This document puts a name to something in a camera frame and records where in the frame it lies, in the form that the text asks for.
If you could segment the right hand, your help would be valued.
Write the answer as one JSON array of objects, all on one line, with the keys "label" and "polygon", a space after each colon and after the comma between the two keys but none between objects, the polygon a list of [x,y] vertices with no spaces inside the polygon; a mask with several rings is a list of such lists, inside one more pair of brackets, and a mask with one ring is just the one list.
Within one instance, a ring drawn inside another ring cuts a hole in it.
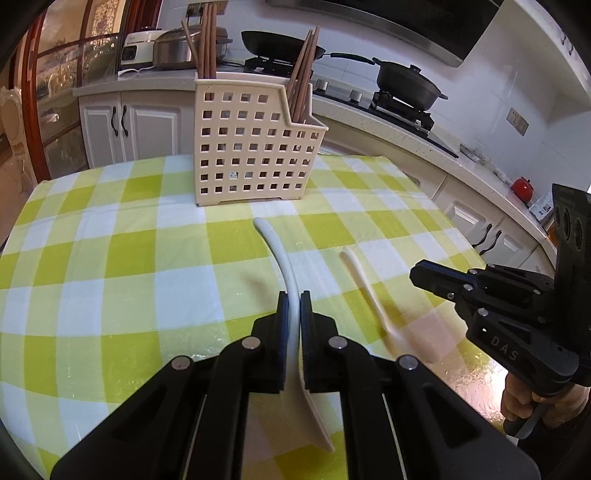
[{"label": "right hand", "polygon": [[534,404],[545,404],[548,408],[543,422],[554,428],[579,416],[588,403],[589,394],[589,387],[573,384],[556,396],[541,397],[515,375],[508,373],[501,400],[501,413],[509,421],[527,419],[533,413]]}]

